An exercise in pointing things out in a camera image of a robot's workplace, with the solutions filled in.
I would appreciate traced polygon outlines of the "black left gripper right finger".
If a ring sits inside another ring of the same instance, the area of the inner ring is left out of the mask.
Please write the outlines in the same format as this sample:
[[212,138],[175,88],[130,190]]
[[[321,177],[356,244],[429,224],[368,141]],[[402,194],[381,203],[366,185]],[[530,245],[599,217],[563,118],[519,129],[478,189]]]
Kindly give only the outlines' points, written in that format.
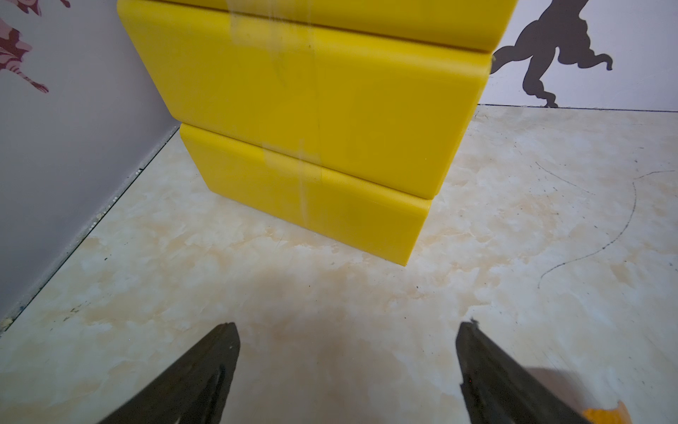
[[472,424],[586,423],[474,321],[462,322],[456,338],[461,392]]

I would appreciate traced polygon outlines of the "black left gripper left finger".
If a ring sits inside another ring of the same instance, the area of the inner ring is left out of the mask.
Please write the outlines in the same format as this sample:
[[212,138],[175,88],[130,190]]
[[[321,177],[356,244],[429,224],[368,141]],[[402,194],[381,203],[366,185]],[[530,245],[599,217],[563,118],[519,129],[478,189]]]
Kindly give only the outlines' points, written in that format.
[[236,371],[240,338],[222,323],[103,423],[219,423]]

